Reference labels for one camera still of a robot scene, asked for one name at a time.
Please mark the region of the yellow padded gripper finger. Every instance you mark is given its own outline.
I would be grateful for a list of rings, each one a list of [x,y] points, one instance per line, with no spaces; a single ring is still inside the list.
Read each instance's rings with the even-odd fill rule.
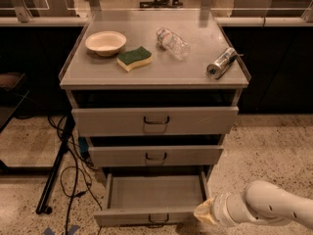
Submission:
[[[194,211],[194,217],[204,224],[216,225],[216,221],[214,220],[211,211],[212,203],[213,198],[209,198],[202,204],[198,205]]]

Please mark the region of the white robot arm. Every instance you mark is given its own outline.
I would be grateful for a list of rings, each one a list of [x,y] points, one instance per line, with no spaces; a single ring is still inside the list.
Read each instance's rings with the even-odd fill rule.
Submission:
[[[197,206],[202,223],[233,227],[241,223],[283,226],[291,221],[313,228],[313,201],[266,181],[252,181],[241,193],[223,193]]]

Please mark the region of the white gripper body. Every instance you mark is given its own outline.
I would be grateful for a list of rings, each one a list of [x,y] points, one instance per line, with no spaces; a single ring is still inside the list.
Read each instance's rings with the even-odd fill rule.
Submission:
[[[215,220],[225,227],[257,220],[256,211],[248,206],[243,193],[217,195],[213,200],[211,212]]]

